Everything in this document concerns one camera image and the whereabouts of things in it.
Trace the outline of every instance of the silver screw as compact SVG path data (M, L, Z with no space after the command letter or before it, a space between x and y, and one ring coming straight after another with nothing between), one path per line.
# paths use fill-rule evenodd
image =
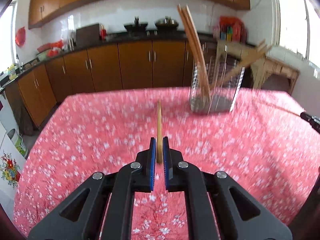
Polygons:
M188 164L187 162L179 162L179 163L178 163L178 166L179 166L180 168L187 168L187 167L189 166L189 164Z
M227 174L224 171L218 171L217 172L217 177L219 179L225 179L227 177Z
M141 167L141 164L138 163L138 162L133 162L130 164L130 167L133 168L133 169L138 169Z
M92 175L92 178L93 179L102 179L103 177L103 174L101 172L95 172L93 175Z

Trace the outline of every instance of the floral tablecloth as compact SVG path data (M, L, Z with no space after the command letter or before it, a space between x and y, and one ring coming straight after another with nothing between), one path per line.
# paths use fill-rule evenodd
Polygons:
M156 137L157 101L171 148L202 171L226 171L284 223L289 223L318 176L320 140L284 92L241 89L231 113L190 111L189 89L147 89L68 97L36 141L23 169L14 223L31 228L95 171L132 162ZM183 193L168 193L163 166L155 190L136 193L132 239L187 239Z

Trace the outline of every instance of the bucket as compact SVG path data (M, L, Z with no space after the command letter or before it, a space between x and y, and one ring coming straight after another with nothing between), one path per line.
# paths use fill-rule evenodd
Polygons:
M17 150L21 153L21 155L23 157L26 157L28 149L24 145L22 137L17 133L16 129L10 130L10 132L8 132L8 137L12 141L13 145L17 148Z

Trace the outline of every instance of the hanging red bag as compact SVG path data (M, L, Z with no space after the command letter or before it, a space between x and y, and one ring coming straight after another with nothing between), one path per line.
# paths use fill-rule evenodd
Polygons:
M26 41L26 30L24 27L18 29L16 33L16 44L18 47L22 47Z

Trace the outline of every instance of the black countertop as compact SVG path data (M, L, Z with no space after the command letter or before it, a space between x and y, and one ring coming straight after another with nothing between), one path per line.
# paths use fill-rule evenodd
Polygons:
M201 43L205 43L205 42L216 43L217 42L212 37L212 34L198 33L198 35L199 35L199 40ZM100 41L96 44L91 44L91 45L83 46L83 47L75 47L74 50L62 51L54 57L50 57L50 58L47 58L46 60L38 62L33 67L29 68L28 70L24 70L22 73L17 74L17 76L14 79L5 83L0 88L0 93L2 93L5 90L6 86L11 84L12 82L19 80L24 75L33 71L36 67L38 67L42 64L45 64L46 62L49 62L55 58L63 57L64 55L67 55L69 53L81 51L84 49L104 46L104 45L113 44L113 43L148 41L148 40L152 40L152 41L156 41L156 40L185 41L185 40L187 40L187 36L184 31L160 32L157 30L148 30L143 33L134 33L134 34L131 34L128 32L111 33L111 34L107 35L105 40Z

